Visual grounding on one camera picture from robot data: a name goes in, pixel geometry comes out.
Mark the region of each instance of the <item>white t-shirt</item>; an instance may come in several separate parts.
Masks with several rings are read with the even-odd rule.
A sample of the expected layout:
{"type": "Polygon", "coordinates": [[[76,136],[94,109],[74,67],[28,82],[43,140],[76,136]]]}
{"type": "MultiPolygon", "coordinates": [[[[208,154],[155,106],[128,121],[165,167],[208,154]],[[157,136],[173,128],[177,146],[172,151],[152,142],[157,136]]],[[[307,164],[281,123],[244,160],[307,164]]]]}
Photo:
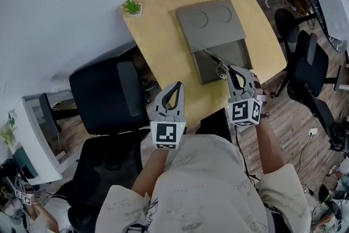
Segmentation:
{"type": "Polygon", "coordinates": [[[136,223],[151,233],[269,232],[263,203],[282,212],[291,232],[309,232],[310,211],[291,164],[263,175],[258,194],[234,145],[216,135],[183,135],[151,201],[112,186],[95,232],[126,232],[136,223]]]}
{"type": "MultiPolygon", "coordinates": [[[[61,198],[53,197],[45,205],[44,208],[58,223],[60,233],[65,233],[68,229],[71,229],[71,225],[68,219],[68,209],[70,208],[70,205],[67,201],[61,198]]],[[[41,214],[34,221],[32,231],[35,233],[51,232],[47,229],[46,221],[41,214]]]]}

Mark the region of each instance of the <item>gray box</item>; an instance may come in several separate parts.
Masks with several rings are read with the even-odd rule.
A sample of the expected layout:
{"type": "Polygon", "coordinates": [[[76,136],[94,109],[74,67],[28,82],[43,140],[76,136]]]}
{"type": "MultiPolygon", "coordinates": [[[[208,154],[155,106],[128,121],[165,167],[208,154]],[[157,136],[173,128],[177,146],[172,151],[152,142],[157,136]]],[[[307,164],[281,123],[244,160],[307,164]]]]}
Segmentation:
{"type": "Polygon", "coordinates": [[[245,33],[230,0],[204,2],[176,11],[202,85],[219,80],[217,64],[202,50],[251,69],[245,33]]]}

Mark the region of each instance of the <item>chair armrest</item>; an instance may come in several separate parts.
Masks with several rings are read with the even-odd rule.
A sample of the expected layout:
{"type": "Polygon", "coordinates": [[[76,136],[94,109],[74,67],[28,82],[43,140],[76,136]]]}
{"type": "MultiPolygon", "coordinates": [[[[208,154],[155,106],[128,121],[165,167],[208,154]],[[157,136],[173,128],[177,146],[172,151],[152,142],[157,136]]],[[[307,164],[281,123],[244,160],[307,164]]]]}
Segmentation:
{"type": "Polygon", "coordinates": [[[316,45],[317,36],[314,33],[311,33],[309,39],[306,42],[306,62],[309,65],[312,65],[312,62],[314,61],[316,45]]]}

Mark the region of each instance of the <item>small plant pot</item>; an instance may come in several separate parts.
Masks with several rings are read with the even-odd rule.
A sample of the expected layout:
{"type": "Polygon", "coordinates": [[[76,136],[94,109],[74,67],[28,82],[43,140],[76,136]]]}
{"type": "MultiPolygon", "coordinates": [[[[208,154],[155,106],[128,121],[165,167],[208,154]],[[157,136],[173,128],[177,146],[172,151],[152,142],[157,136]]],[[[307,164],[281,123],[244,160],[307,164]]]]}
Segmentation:
{"type": "Polygon", "coordinates": [[[140,8],[140,10],[137,12],[137,14],[130,14],[130,13],[127,13],[130,17],[140,17],[142,15],[142,4],[139,3],[138,4],[138,7],[140,8]]]}

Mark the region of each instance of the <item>black office chair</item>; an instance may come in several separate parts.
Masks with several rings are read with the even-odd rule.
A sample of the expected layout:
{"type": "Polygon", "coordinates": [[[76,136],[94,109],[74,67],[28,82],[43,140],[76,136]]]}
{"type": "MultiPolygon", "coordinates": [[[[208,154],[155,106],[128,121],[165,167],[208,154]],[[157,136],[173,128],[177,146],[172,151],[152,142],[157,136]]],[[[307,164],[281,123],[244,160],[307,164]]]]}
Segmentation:
{"type": "Polygon", "coordinates": [[[79,233],[95,232],[99,211],[112,185],[131,188],[142,170],[140,144],[149,129],[117,137],[88,139],[69,186],[70,224],[79,233]]]}
{"type": "Polygon", "coordinates": [[[275,25],[280,33],[281,37],[284,39],[287,48],[289,48],[288,43],[297,42],[299,34],[299,25],[310,19],[316,18],[315,13],[308,16],[295,18],[293,14],[286,9],[278,9],[275,12],[275,25]]]}
{"type": "Polygon", "coordinates": [[[339,89],[342,81],[342,68],[338,69],[337,77],[326,78],[328,69],[328,56],[317,43],[317,36],[313,33],[310,35],[306,31],[301,31],[298,36],[296,50],[288,55],[287,71],[281,87],[275,94],[270,96],[278,97],[288,82],[295,79],[301,83],[306,83],[309,91],[317,97],[325,83],[334,84],[334,90],[339,89]]]}
{"type": "Polygon", "coordinates": [[[324,101],[321,101],[310,92],[309,87],[296,79],[291,80],[287,86],[288,96],[307,106],[314,117],[320,121],[324,131],[329,137],[330,148],[334,151],[349,150],[346,130],[340,122],[336,122],[333,115],[324,101]]]}
{"type": "Polygon", "coordinates": [[[52,134],[59,131],[56,120],[79,111],[90,134],[106,135],[85,142],[69,189],[69,220],[78,232],[89,233],[94,232],[110,186],[130,188],[141,172],[140,145],[150,129],[140,128],[149,125],[149,118],[132,61],[110,58],[76,71],[69,81],[76,111],[53,111],[45,94],[41,95],[40,105],[52,134]],[[107,179],[108,172],[116,174],[107,179]]]}

